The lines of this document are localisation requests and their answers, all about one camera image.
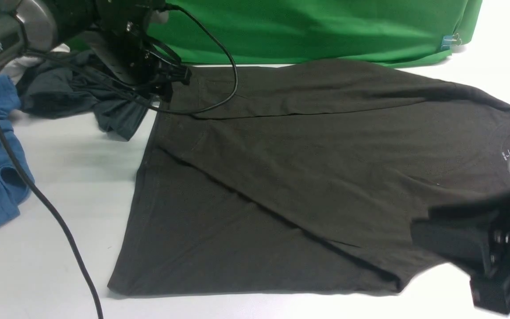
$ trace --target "screw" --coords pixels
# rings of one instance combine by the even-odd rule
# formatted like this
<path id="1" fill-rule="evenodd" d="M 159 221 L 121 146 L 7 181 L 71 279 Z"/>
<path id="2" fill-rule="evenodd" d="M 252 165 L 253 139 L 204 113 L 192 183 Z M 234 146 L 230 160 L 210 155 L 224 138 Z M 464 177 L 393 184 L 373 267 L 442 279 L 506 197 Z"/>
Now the screw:
<path id="1" fill-rule="evenodd" d="M 474 301 L 479 302 L 481 300 L 481 295 L 479 294 L 479 290 L 472 290 L 471 297 Z"/>
<path id="2" fill-rule="evenodd" d="M 501 244 L 502 242 L 502 234 L 501 234 L 501 231 L 500 230 L 496 230 L 495 233 L 494 233 L 494 236 L 495 236 L 495 241 L 498 243 L 498 244 Z"/>

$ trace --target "black t-shirt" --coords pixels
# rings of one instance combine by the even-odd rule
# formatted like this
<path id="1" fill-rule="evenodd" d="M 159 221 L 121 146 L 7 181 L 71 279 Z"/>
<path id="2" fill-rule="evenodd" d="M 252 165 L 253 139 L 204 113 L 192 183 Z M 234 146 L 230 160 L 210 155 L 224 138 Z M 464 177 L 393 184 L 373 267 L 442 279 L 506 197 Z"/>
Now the black t-shirt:
<path id="1" fill-rule="evenodd" d="M 224 98 L 194 68 L 171 109 Z M 109 282 L 124 295 L 399 292 L 440 258 L 413 247 L 429 206 L 510 188 L 510 105 L 371 63 L 240 69 L 230 103 L 160 114 Z"/>

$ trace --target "white table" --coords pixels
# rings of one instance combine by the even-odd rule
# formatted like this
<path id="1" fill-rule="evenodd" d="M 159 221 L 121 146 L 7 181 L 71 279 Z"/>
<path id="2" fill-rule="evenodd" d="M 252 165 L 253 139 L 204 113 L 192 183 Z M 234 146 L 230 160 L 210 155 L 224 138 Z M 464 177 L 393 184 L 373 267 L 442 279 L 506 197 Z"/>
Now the white table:
<path id="1" fill-rule="evenodd" d="M 473 85 L 510 103 L 510 1 L 485 2 L 465 51 L 413 73 Z M 121 248 L 154 114 L 129 142 L 101 133 L 93 115 L 58 121 L 21 117 L 16 134 L 37 184 L 75 236 L 107 319 L 348 319 L 381 317 L 492 319 L 473 308 L 469 277 L 451 265 L 421 274 L 394 297 L 228 295 L 120 299 L 106 285 Z M 93 319 L 89 291 L 70 248 L 31 196 L 0 229 L 0 319 Z"/>

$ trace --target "power cord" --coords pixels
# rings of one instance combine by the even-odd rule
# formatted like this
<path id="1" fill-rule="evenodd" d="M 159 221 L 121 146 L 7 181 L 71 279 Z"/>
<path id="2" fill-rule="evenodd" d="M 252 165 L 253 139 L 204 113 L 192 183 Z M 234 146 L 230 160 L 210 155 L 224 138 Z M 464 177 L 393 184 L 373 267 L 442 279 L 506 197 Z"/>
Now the power cord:
<path id="1" fill-rule="evenodd" d="M 49 61 L 52 61 L 54 63 L 57 63 L 59 65 L 62 65 L 64 67 L 68 67 L 69 69 L 87 77 L 88 79 L 91 79 L 93 81 L 95 81 L 96 83 L 100 83 L 101 85 L 103 85 L 104 87 L 106 87 L 107 89 L 111 90 L 112 92 L 115 92 L 117 95 L 119 95 L 120 97 L 123 97 L 123 99 L 126 99 L 128 101 L 133 101 L 135 103 L 137 103 L 138 105 L 141 105 L 143 107 L 146 107 L 147 109 L 150 109 L 152 111 L 156 111 L 156 112 L 160 112 L 160 113 L 167 113 L 167 114 L 175 114 L 175 115 L 195 115 L 195 114 L 199 114 L 199 113 L 204 113 L 204 112 L 207 112 L 207 111 L 211 111 L 212 109 L 216 109 L 222 105 L 224 105 L 225 103 L 229 102 L 234 96 L 235 96 L 235 93 L 237 92 L 237 87 L 239 85 L 239 79 L 238 79 L 238 76 L 237 76 L 237 65 L 235 64 L 235 60 L 233 60 L 233 57 L 231 56 L 231 53 L 229 53 L 229 51 L 224 47 L 223 44 L 221 44 L 221 42 L 218 41 L 218 39 L 216 39 L 211 33 L 210 31 L 208 31 L 206 29 L 206 27 L 200 22 L 197 20 L 197 18 L 195 16 L 193 16 L 190 12 L 188 12 L 186 9 L 180 7 L 180 6 L 174 6 L 172 4 L 166 4 L 166 8 L 165 10 L 176 10 L 176 11 L 179 11 L 179 12 L 183 12 L 184 14 L 186 14 L 186 16 L 188 16 L 192 21 L 194 21 L 199 27 L 200 29 L 202 29 L 202 31 L 204 31 L 204 33 L 210 37 L 210 39 L 212 39 L 212 41 L 215 42 L 215 44 L 217 44 L 220 49 L 225 53 L 225 56 L 227 56 L 227 58 L 229 59 L 229 63 L 231 63 L 231 68 L 232 68 L 232 71 L 233 71 L 233 90 L 231 91 L 231 93 L 229 94 L 228 97 L 226 97 L 225 99 L 223 99 L 222 101 L 219 101 L 218 103 L 215 103 L 214 105 L 211 105 L 209 107 L 204 107 L 203 109 L 195 109 L 195 110 L 191 110 L 191 111 L 174 111 L 174 110 L 171 110 L 171 109 L 161 109 L 160 107 L 154 107 L 153 105 L 151 105 L 148 101 L 146 101 L 143 97 L 136 97 L 135 95 L 132 95 L 131 93 L 128 93 L 126 91 L 123 91 L 122 89 L 119 89 L 117 87 L 115 87 L 114 85 L 111 85 L 110 83 L 107 83 L 104 81 L 104 79 L 102 78 L 103 77 L 107 77 L 108 79 L 112 80 L 112 81 L 116 81 L 117 83 L 120 83 L 126 87 L 130 87 L 128 85 L 126 85 L 125 83 L 121 82 L 121 81 L 118 81 L 117 79 L 113 79 L 105 74 L 101 74 L 98 72 L 98 71 L 88 71 L 88 70 L 85 70 L 79 66 L 76 66 L 72 63 L 69 63 L 69 62 L 66 62 L 58 57 L 55 57 L 55 56 L 51 56 L 50 54 L 47 54 L 47 53 L 44 53 L 44 52 L 37 52 L 37 51 L 27 51 L 24 56 L 30 56 L 30 57 L 38 57 L 38 58 L 42 58 L 42 59 L 47 59 Z"/>
<path id="2" fill-rule="evenodd" d="M 4 69 L 5 65 L 0 66 L 0 73 Z M 25 170 L 23 169 L 23 166 L 21 166 L 21 163 L 13 153 L 13 149 L 9 145 L 9 142 L 7 138 L 5 137 L 5 134 L 0 126 L 0 141 L 2 146 L 4 147 L 6 153 L 9 156 L 9 159 L 13 163 L 13 166 L 15 166 L 15 170 L 17 171 L 17 174 L 21 177 L 23 182 L 27 185 L 27 187 L 30 188 L 30 190 L 37 196 L 37 198 L 42 202 L 44 206 L 49 210 L 49 212 L 52 214 L 52 216 L 55 218 L 55 220 L 60 225 L 60 228 L 62 228 L 62 231 L 64 232 L 66 239 L 68 240 L 68 244 L 70 245 L 70 248 L 72 249 L 72 252 L 74 254 L 74 258 L 76 258 L 76 262 L 78 266 L 80 267 L 80 272 L 82 276 L 84 277 L 85 282 L 88 284 L 89 292 L 92 294 L 93 302 L 96 305 L 96 311 L 97 311 L 97 317 L 98 319 L 103 319 L 104 314 L 101 309 L 101 302 L 100 297 L 97 294 L 97 290 L 95 285 L 92 282 L 91 277 L 89 276 L 88 270 L 85 268 L 84 261 L 81 258 L 80 252 L 76 246 L 76 242 L 74 240 L 74 237 L 72 236 L 72 232 L 69 230 L 67 224 L 64 222 L 62 216 L 60 216 L 60 213 L 56 208 L 53 206 L 53 204 L 46 198 L 46 196 L 39 190 L 35 183 L 29 178 L 29 175 Z"/>
<path id="3" fill-rule="evenodd" d="M 57 57 L 54 57 L 54 56 L 51 56 L 49 54 L 42 53 L 42 52 L 28 51 L 25 54 L 25 56 L 44 58 L 44 59 L 53 61 L 55 63 L 58 63 L 59 65 L 68 67 L 68 68 L 72 69 L 73 71 L 78 72 L 78 73 L 82 74 L 83 76 L 86 76 L 87 78 L 96 81 L 97 83 L 101 83 L 103 86 L 105 86 L 106 88 L 115 92 L 120 97 L 123 97 L 124 99 L 127 99 L 129 101 L 134 101 L 135 103 L 138 103 L 139 105 L 142 105 L 143 107 L 146 107 L 147 109 L 151 109 L 153 111 L 160 112 L 160 113 L 169 113 L 169 114 L 176 114 L 176 115 L 194 115 L 197 113 L 207 112 L 207 111 L 210 111 L 211 109 L 216 109 L 217 107 L 224 105 L 225 103 L 230 101 L 233 98 L 233 96 L 235 95 L 235 93 L 237 92 L 237 86 L 238 86 L 237 65 L 235 65 L 235 61 L 233 60 L 233 57 L 231 56 L 229 51 L 223 46 L 223 44 L 221 44 L 206 29 L 206 27 L 204 27 L 204 25 L 201 24 L 200 21 L 198 21 L 196 19 L 196 17 L 194 17 L 192 14 L 190 14 L 190 12 L 188 12 L 187 10 L 185 10 L 179 6 L 173 6 L 171 4 L 168 4 L 167 8 L 165 8 L 165 9 L 166 10 L 178 10 L 178 11 L 186 14 L 188 17 L 190 17 L 190 19 L 192 21 L 194 21 L 223 50 L 225 55 L 228 57 L 229 62 L 231 63 L 231 66 L 232 66 L 233 78 L 234 78 L 235 84 L 233 86 L 233 91 L 223 101 L 220 101 L 220 102 L 218 102 L 214 105 L 211 105 L 209 107 L 206 107 L 204 109 L 197 109 L 197 110 L 192 110 L 192 111 L 173 111 L 170 109 L 160 109 L 157 107 L 153 107 L 148 102 L 142 101 L 142 100 L 138 99 L 137 97 L 132 96 L 130 93 L 126 93 L 125 91 L 118 89 L 117 87 L 114 87 L 113 85 L 111 85 L 109 83 L 104 82 L 103 79 L 100 78 L 100 76 L 97 72 L 94 73 L 91 71 L 84 70 L 83 68 L 73 65 L 72 63 L 65 62 L 65 61 L 61 60 L 60 58 L 57 58 Z M 0 66 L 0 73 L 4 69 L 4 67 L 5 67 L 5 65 Z M 63 220 L 62 216 L 60 215 L 60 213 L 58 212 L 58 210 L 56 210 L 56 208 L 48 200 L 48 198 L 46 198 L 46 196 L 41 192 L 41 190 L 39 190 L 38 187 L 35 185 L 35 183 L 29 178 L 27 172 L 25 172 L 25 170 L 21 166 L 19 160 L 17 159 L 16 155 L 14 154 L 12 147 L 9 145 L 9 142 L 8 142 L 7 138 L 5 137 L 5 134 L 4 134 L 3 130 L 1 129 L 1 126 L 0 126 L 0 141 L 1 141 L 1 144 L 4 148 L 4 150 L 8 154 L 8 157 L 11 160 L 13 166 L 15 167 L 17 174 L 23 180 L 25 185 L 33 192 L 33 194 L 35 194 L 35 196 L 42 202 L 42 204 L 44 206 L 46 206 L 46 208 L 49 210 L 49 212 L 52 214 L 52 216 L 55 218 L 55 220 L 58 222 L 58 224 L 62 228 L 62 231 L 64 232 L 64 235 L 66 236 L 66 239 L 68 240 L 68 244 L 70 245 L 70 248 L 72 249 L 72 253 L 74 254 L 74 258 L 76 259 L 78 267 L 80 268 L 80 272 L 81 272 L 82 276 L 84 277 L 84 280 L 87 283 L 89 291 L 92 295 L 93 302 L 96 307 L 97 317 L 98 317 L 98 319 L 103 319 L 104 314 L 103 314 L 103 310 L 101 309 L 101 302 L 100 302 L 99 295 L 97 294 L 96 287 L 93 284 L 91 277 L 89 276 L 87 268 L 85 267 L 84 261 L 80 255 L 80 252 L 77 248 L 76 242 L 73 238 L 72 232 L 69 230 L 67 224 L 64 222 L 64 220 Z"/>

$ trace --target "green cloth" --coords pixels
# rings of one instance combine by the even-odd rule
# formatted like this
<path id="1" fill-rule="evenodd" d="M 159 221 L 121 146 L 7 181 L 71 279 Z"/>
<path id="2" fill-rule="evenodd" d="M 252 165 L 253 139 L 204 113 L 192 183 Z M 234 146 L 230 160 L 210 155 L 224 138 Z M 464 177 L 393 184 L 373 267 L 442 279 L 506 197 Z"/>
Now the green cloth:
<path id="1" fill-rule="evenodd" d="M 470 42 L 482 0 L 170 0 L 196 16 L 237 63 L 299 63 L 351 58 L 391 67 L 437 63 L 442 38 Z M 188 63 L 228 63 L 184 14 L 149 34 Z M 69 42 L 75 49 L 85 46 Z"/>

